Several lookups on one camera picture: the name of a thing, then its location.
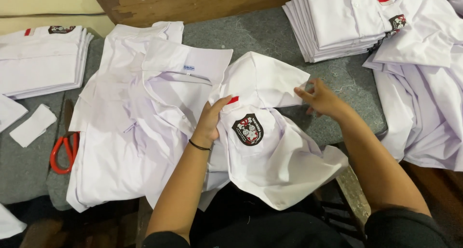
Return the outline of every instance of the wall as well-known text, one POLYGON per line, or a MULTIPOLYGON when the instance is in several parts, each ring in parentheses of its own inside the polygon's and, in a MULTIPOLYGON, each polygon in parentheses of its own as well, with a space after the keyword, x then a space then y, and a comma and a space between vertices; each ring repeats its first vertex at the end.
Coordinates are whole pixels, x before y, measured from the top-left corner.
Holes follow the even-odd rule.
MULTIPOLYGON (((0 15, 38 13, 98 13, 103 12, 96 0, 0 0, 0 15)), ((0 18, 0 35, 41 26, 90 27, 105 37, 114 28, 104 16, 60 16, 0 18)))

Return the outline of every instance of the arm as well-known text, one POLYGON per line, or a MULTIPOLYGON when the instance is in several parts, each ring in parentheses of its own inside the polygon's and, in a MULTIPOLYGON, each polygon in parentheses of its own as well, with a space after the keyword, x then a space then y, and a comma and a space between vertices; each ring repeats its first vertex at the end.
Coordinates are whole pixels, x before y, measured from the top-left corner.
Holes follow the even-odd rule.
MULTIPOLYGON (((209 102, 205 104, 191 137, 194 144, 211 148, 213 141, 218 138, 218 113, 230 99, 231 96, 222 98, 213 106, 209 102)), ((190 228, 200 200, 208 158, 208 150, 187 144, 154 207, 146 236, 154 232, 171 231, 190 242, 190 228)))
POLYGON ((339 99, 320 79, 309 81, 313 88, 294 91, 310 104, 317 117, 328 115, 338 122, 349 152, 350 162, 372 212, 389 207, 406 207, 431 216, 420 191, 348 104, 339 99))

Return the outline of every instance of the gray felt table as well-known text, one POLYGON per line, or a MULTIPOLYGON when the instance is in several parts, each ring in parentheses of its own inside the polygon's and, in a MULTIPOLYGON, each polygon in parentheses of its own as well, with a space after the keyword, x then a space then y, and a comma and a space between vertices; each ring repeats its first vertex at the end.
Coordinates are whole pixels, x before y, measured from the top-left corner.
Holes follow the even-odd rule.
MULTIPOLYGON (((374 133, 387 129, 373 73, 362 67, 367 54, 315 64, 304 63, 289 21, 281 8, 188 24, 183 33, 183 43, 193 47, 234 49, 232 62, 248 51, 272 56, 304 70, 311 74, 311 78, 324 79, 340 98, 362 116, 374 133)), ((90 43, 84 84, 100 65, 103 44, 104 39, 95 39, 90 43)), ((0 203, 16 203, 49 194, 57 209, 71 208, 66 202, 69 174, 58 175, 51 171, 49 154, 57 137, 64 134, 61 119, 63 100, 70 98, 75 103, 81 90, 18 101, 29 113, 0 134, 0 203), (50 107, 58 117, 58 122, 48 127, 27 148, 22 148, 8 133, 32 115, 41 103, 50 107)), ((319 145, 343 140, 333 120, 307 116, 306 109, 307 106, 293 106, 279 110, 319 145)), ((65 151, 59 153, 58 163, 63 167, 68 165, 65 151)))

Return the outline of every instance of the scissors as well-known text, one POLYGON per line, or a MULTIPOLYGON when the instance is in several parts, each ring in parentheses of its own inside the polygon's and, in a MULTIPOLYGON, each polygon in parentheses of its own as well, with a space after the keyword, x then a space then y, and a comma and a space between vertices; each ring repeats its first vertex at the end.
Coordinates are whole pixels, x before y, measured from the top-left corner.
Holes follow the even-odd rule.
POLYGON ((72 165, 74 164, 75 156, 77 155, 77 150, 79 148, 79 133, 69 131, 73 111, 74 107, 72 105, 72 101, 70 99, 67 99, 64 105, 64 128, 66 130, 66 133, 64 134, 64 136, 58 138, 58 141, 56 142, 55 147, 53 148, 50 154, 51 168, 58 174, 66 174, 71 172, 72 165), (72 147, 69 142, 70 136, 72 136, 73 138, 72 147), (66 169, 61 169, 56 164, 56 155, 58 154, 58 150, 60 149, 63 143, 66 147, 66 153, 68 154, 69 158, 69 167, 66 169))

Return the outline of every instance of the black wristband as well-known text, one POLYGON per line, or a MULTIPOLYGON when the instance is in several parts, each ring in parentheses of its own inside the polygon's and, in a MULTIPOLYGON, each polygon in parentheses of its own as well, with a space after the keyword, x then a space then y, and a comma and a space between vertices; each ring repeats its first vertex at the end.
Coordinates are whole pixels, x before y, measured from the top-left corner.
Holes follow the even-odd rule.
POLYGON ((194 143, 191 141, 191 139, 189 139, 188 141, 190 142, 190 144, 192 144, 194 147, 196 147, 196 148, 198 148, 198 149, 200 149, 200 150, 208 150, 208 151, 211 151, 210 148, 200 147, 200 146, 194 144, 194 143))

